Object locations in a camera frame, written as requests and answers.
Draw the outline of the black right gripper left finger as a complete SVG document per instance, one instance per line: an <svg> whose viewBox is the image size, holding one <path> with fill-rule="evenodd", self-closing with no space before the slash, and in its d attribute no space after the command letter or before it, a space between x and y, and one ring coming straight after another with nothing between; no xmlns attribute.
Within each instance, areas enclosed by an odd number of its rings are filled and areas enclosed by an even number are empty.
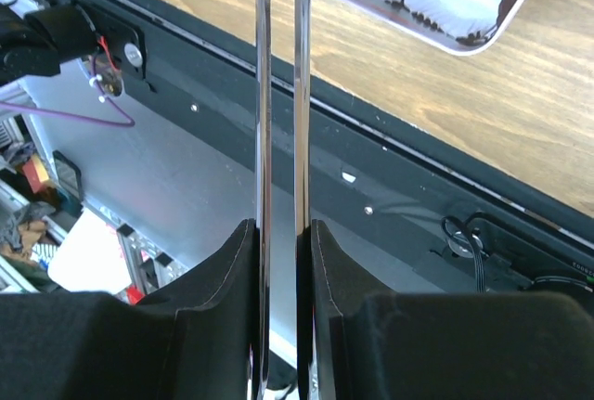
<svg viewBox="0 0 594 400"><path fill-rule="evenodd" d="M104 292L1 298L5 399L243 399L258 318L253 220L139 303Z"/></svg>

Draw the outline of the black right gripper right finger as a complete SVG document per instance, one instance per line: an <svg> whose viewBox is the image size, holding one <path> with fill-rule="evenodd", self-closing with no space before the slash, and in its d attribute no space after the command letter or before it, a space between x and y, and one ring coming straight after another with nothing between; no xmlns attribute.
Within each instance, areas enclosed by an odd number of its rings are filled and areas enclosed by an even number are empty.
<svg viewBox="0 0 594 400"><path fill-rule="evenodd" d="M589 399L593 319L550 292L398 293L310 227L322 399Z"/></svg>

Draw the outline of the metal tongs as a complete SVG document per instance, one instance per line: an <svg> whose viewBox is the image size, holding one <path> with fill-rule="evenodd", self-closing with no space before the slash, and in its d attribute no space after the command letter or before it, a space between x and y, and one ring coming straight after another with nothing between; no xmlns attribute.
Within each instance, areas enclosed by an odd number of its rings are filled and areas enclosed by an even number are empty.
<svg viewBox="0 0 594 400"><path fill-rule="evenodd" d="M293 133L273 125L272 0L255 1L256 78L255 202L259 259L259 323L253 346L252 398L262 399L268 379L270 334L270 242L272 233L273 151L293 158L296 273L296 369L298 394L315 394L313 281L310 213L310 35L311 0L294 0Z"/></svg>

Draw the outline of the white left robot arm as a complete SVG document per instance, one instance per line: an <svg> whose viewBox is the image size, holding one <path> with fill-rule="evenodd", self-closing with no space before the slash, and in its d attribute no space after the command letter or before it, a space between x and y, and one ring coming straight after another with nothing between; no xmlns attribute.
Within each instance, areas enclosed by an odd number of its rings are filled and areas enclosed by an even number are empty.
<svg viewBox="0 0 594 400"><path fill-rule="evenodd" d="M96 47L95 32L77 6L53 6L22 17L1 7L1 85L27 75L56 76L61 64Z"/></svg>

